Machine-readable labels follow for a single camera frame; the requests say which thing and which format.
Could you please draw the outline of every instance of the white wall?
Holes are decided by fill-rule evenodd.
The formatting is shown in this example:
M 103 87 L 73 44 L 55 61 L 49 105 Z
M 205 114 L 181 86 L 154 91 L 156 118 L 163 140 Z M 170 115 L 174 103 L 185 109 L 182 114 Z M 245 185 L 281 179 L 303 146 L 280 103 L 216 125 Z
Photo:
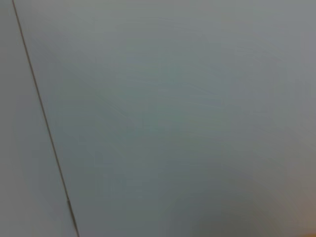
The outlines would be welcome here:
M 75 237 L 12 2 L 0 2 L 0 236 Z
M 315 228 L 315 1 L 17 5 L 83 237 Z

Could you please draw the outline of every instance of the dark line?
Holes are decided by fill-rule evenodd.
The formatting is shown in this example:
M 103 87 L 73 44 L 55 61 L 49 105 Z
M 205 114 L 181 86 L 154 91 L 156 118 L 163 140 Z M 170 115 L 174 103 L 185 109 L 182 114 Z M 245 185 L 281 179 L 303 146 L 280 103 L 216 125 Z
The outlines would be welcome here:
M 75 216 L 74 216 L 74 213 L 73 213 L 73 209 L 72 209 L 72 206 L 71 206 L 71 203 L 70 203 L 68 191 L 67 191 L 67 188 L 66 188 L 65 179 L 64 179 L 63 173 L 61 171 L 61 167 L 60 167 L 60 163 L 59 163 L 59 160 L 58 160 L 57 152 L 56 152 L 55 145 L 54 145 L 54 142 L 53 142 L 53 138 L 52 138 L 52 135 L 51 135 L 51 131 L 50 131 L 50 128 L 49 128 L 49 125 L 48 125 L 47 116 L 46 116 L 46 113 L 45 113 L 45 110 L 44 110 L 43 101 L 42 101 L 41 96 L 40 96 L 39 87 L 38 87 L 38 84 L 37 84 L 37 81 L 36 81 L 36 78 L 35 78 L 33 66 L 32 66 L 31 59 L 30 59 L 30 55 L 29 55 L 29 52 L 28 52 L 27 47 L 26 47 L 26 43 L 25 43 L 25 39 L 24 39 L 24 35 L 23 35 L 23 32 L 22 32 L 22 27 L 21 27 L 21 23 L 20 23 L 20 19 L 18 17 L 18 13 L 17 13 L 17 10 L 16 10 L 16 6 L 15 6 L 15 3 L 14 3 L 14 0 L 12 0 L 12 4 L 13 4 L 13 9 L 14 9 L 14 12 L 15 12 L 16 20 L 17 20 L 17 23 L 18 23 L 18 26 L 19 26 L 20 34 L 21 34 L 21 37 L 22 37 L 22 42 L 23 42 L 23 46 L 24 46 L 24 49 L 25 49 L 26 57 L 27 57 L 27 60 L 28 60 L 28 63 L 29 63 L 29 67 L 31 69 L 33 82 L 34 82 L 34 85 L 35 85 L 35 88 L 36 88 L 36 92 L 37 92 L 37 95 L 38 95 L 38 98 L 39 98 L 39 103 L 40 103 L 40 107 L 41 107 L 42 114 L 43 114 L 43 117 L 44 117 L 45 125 L 46 125 L 47 131 L 48 131 L 48 135 L 49 135 L 49 138 L 50 138 L 50 143 L 51 143 L 51 146 L 52 146 L 52 149 L 53 149 L 53 152 L 54 152 L 54 156 L 55 156 L 55 159 L 56 159 L 56 162 L 57 162 L 57 166 L 58 166 L 58 170 L 59 170 L 59 173 L 60 173 L 61 181 L 62 181 L 62 184 L 63 184 L 63 187 L 64 187 L 64 191 L 65 191 L 65 194 L 66 194 L 67 204 L 68 204 L 68 207 L 69 207 L 69 210 L 70 210 L 71 218 L 72 218 L 74 226 L 75 226 L 76 234 L 77 234 L 78 237 L 80 237 L 79 231 L 78 231 L 78 228 L 77 228 L 77 222 L 76 222 L 76 219 L 75 219 Z

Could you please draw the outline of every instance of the gray wall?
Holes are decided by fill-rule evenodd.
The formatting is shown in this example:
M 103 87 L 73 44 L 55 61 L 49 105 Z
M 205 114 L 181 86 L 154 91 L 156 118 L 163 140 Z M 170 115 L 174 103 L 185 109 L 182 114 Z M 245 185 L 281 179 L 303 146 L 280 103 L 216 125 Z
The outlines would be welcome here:
M 75 237 L 12 2 L 0 1 L 0 236 Z
M 17 5 L 83 237 L 315 228 L 315 1 Z

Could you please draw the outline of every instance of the wall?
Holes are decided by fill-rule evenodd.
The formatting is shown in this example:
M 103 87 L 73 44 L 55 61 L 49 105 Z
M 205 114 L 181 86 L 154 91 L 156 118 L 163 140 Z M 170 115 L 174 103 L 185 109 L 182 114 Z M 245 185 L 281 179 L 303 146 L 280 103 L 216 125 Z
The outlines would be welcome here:
M 17 5 L 83 237 L 315 228 L 316 2 Z
M 12 2 L 0 2 L 0 236 L 75 237 Z

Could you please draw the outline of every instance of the white surface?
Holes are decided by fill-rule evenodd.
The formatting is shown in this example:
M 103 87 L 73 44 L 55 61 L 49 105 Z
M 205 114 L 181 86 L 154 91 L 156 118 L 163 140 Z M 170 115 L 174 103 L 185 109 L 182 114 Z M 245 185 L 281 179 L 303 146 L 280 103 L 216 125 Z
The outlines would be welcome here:
M 0 2 L 0 236 L 75 237 L 12 2 Z
M 17 5 L 82 237 L 315 228 L 315 1 Z

